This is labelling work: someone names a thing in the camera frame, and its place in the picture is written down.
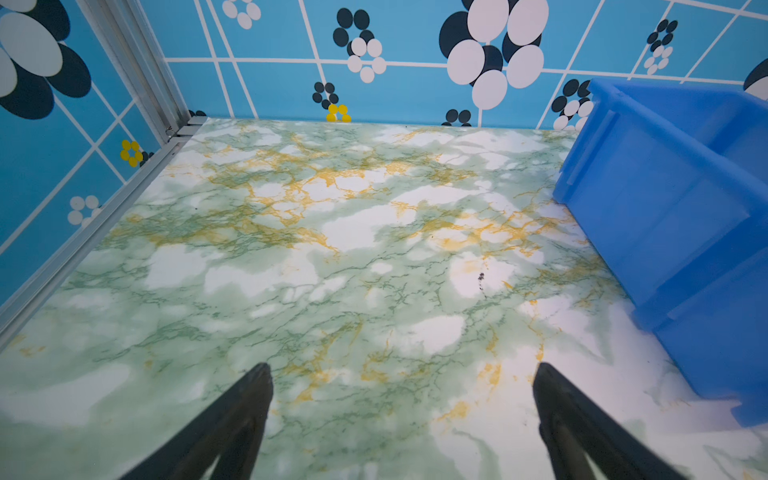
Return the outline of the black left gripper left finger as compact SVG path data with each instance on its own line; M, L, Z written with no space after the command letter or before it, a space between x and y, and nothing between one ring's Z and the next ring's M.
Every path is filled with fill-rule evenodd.
M274 394L270 366L259 363L125 479L249 479Z

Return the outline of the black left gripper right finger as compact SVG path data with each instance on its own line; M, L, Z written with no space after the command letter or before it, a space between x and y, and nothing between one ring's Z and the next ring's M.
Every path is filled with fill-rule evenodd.
M681 479L554 366L542 362L533 381L539 433L557 479Z

